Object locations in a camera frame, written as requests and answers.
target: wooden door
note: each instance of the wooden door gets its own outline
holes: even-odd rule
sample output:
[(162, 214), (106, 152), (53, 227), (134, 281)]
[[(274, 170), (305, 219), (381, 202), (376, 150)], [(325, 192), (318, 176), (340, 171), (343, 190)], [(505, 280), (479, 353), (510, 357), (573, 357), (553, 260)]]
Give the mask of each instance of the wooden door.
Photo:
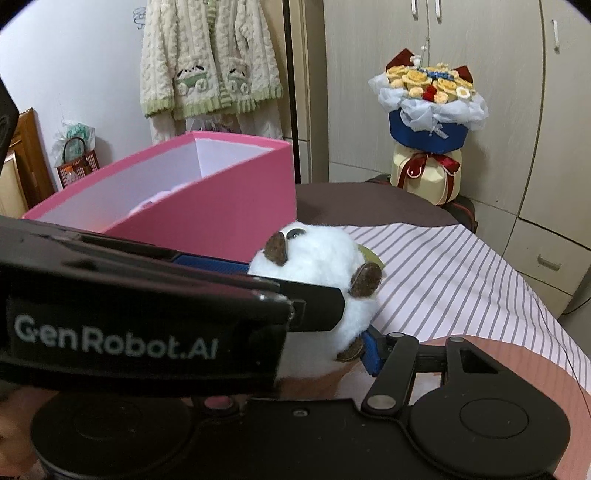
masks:
[(470, 132), (462, 149), (461, 193), (517, 214), (540, 121), (538, 0), (428, 0), (428, 9), (431, 64), (468, 65), (490, 111), (486, 128)]
[(591, 24), (564, 0), (542, 6), (544, 110), (520, 217), (591, 248)]
[(324, 0), (332, 163), (390, 172), (388, 115), (368, 80), (402, 49), (419, 54), (427, 38), (426, 0)]
[(29, 109), (18, 118), (17, 130), (12, 137), (10, 148), (17, 158), (18, 173), (28, 208), (33, 208), (55, 193), (53, 182), (43, 156), (35, 111)]

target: pink box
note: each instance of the pink box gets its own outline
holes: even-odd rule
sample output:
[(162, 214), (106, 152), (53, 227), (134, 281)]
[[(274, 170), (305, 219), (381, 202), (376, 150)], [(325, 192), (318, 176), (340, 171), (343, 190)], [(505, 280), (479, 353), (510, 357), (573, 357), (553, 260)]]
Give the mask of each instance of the pink box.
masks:
[(296, 219), (295, 199), (288, 142), (191, 132), (100, 169), (24, 218), (248, 262)]

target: panda ear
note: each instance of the panda ear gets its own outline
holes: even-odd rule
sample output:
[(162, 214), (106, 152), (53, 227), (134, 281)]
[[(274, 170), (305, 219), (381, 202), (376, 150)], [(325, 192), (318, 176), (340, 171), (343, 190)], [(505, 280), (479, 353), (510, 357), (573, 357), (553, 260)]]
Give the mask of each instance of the panda ear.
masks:
[(361, 265), (351, 277), (349, 295), (354, 298), (370, 297), (382, 281), (382, 269), (374, 262)]
[(265, 245), (264, 255), (275, 265), (282, 267), (287, 262), (287, 248), (285, 247), (285, 235), (282, 232), (276, 232), (271, 235)]

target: white tissue paper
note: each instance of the white tissue paper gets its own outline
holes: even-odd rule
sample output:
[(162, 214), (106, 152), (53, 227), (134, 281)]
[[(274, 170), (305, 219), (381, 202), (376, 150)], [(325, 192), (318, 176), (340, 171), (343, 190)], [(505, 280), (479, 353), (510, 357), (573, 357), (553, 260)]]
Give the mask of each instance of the white tissue paper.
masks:
[(482, 130), (488, 117), (488, 107), (481, 95), (472, 95), (470, 101), (455, 100), (439, 104), (408, 97), (404, 88), (392, 88), (385, 73), (368, 81), (378, 95), (379, 104), (390, 113), (400, 110), (402, 123), (415, 132), (433, 132), (438, 123), (460, 124), (468, 130)]

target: panda eye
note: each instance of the panda eye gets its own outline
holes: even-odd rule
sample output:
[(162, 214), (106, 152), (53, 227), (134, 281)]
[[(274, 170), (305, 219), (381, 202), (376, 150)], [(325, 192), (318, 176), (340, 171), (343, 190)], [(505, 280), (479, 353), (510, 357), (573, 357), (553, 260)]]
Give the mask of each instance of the panda eye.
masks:
[(304, 229), (294, 228), (294, 229), (290, 230), (289, 232), (287, 232), (287, 239), (291, 240), (292, 238), (295, 238), (300, 235), (305, 235), (305, 234), (306, 234), (306, 231)]

